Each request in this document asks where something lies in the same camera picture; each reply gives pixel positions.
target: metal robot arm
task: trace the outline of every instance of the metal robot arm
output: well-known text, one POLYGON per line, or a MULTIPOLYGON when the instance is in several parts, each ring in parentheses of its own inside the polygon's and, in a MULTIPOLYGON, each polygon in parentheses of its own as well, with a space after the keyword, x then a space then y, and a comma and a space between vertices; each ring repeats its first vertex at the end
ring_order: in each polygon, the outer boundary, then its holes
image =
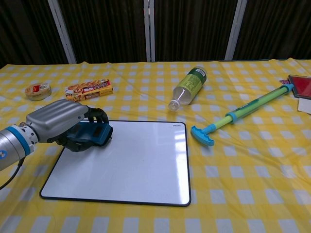
POLYGON ((66 132, 85 117, 90 122, 108 123, 102 109, 89 108, 77 102, 58 100, 26 116, 26 123, 0 131, 0 171, 34 151, 38 142, 54 142, 72 151, 86 150, 92 144, 77 144, 67 139, 66 132))

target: snack box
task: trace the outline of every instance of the snack box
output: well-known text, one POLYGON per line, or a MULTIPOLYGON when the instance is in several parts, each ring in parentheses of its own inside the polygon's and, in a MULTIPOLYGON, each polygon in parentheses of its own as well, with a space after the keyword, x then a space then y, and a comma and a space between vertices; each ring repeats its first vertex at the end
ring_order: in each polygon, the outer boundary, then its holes
POLYGON ((113 88, 110 81, 99 79, 67 87, 65 97, 67 100, 82 101, 112 93, 113 88))

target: yellow checkered tablecloth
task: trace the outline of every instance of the yellow checkered tablecloth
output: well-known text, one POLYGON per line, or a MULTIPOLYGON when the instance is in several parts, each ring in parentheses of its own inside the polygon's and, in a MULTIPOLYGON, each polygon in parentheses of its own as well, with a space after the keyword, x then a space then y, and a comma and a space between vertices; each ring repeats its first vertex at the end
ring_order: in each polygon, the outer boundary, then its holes
MULTIPOLYGON (((311 75, 311 60, 167 62, 13 66, 0 70, 0 129, 64 97, 65 87, 108 78, 114 94, 82 102, 110 119, 183 121, 205 127, 225 113, 279 87, 289 74, 311 75), (168 111, 172 90, 194 66, 208 72, 194 101, 168 111), (30 101, 24 89, 48 82, 52 95, 30 101)), ((38 144, 14 180, 0 191, 0 232, 309 233, 311 116, 293 94, 213 133, 204 148, 188 134, 188 207, 51 201, 39 197, 61 146, 38 144)), ((16 169, 0 172, 0 184, 16 169)))

